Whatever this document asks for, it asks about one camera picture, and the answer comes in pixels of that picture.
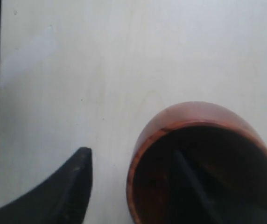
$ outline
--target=white table surface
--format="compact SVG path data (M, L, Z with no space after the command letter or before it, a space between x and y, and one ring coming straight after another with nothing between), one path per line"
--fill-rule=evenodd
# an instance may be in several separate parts
M0 206L80 146L87 224L132 224L135 141L165 107L225 106L267 144L267 0L3 0Z

